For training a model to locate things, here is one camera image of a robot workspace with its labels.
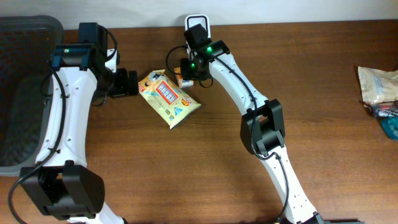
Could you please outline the orange tissue pack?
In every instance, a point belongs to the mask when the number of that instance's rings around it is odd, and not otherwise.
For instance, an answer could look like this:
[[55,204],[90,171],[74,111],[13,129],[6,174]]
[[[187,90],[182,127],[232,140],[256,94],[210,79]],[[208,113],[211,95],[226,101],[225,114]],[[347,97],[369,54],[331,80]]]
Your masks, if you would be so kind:
[[181,74],[180,67],[174,68],[177,84],[180,88],[186,88],[194,85],[193,80],[184,80]]

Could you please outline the yellow wet wipes pack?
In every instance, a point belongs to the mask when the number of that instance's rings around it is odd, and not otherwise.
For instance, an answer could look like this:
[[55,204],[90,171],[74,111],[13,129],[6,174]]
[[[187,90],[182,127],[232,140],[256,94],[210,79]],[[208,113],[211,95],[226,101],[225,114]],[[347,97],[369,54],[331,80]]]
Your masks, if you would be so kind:
[[170,129],[178,126],[201,106],[165,74],[165,69],[151,71],[138,82],[138,87],[140,95]]

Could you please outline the kraft paper pouch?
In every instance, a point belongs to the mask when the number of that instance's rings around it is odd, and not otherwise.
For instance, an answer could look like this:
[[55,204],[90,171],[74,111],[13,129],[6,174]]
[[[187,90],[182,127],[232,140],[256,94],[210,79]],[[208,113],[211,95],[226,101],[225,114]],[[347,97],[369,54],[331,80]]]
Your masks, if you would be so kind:
[[397,100],[397,70],[385,72],[378,69],[358,67],[362,99],[369,105]]

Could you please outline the black hex wrench set packet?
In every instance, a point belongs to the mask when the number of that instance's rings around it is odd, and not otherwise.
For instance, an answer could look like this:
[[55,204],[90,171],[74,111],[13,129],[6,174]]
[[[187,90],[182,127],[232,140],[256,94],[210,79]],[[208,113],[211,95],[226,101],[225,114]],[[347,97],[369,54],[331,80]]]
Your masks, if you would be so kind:
[[363,105],[370,110],[371,115],[375,118],[397,117],[397,100],[380,104],[363,102]]

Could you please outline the teal mouthwash bottle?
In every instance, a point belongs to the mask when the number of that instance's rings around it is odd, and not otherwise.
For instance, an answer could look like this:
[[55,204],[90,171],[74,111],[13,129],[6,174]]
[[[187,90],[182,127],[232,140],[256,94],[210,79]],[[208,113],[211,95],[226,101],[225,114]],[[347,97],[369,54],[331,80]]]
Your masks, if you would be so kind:
[[397,117],[389,117],[381,121],[381,126],[386,136],[392,140],[397,140]]

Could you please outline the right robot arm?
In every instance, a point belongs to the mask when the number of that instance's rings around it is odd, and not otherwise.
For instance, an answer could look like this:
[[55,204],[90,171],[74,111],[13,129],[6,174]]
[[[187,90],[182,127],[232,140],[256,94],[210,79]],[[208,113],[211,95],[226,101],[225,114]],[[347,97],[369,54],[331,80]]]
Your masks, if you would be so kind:
[[240,137],[248,152],[265,167],[282,201],[276,223],[323,223],[293,170],[285,145],[282,105],[269,100],[246,78],[223,41],[187,42],[187,79],[217,80],[241,113]]

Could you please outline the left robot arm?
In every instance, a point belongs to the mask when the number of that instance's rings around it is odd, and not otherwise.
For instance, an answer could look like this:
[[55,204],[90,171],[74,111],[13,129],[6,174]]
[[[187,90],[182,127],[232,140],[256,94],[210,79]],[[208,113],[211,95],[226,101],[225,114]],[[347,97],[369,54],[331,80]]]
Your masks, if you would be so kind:
[[88,115],[96,95],[119,98],[139,91],[137,73],[119,68],[114,35],[82,22],[74,44],[56,46],[50,58],[51,107],[35,162],[17,184],[39,212],[70,223],[124,223],[105,202],[103,179],[87,167]]

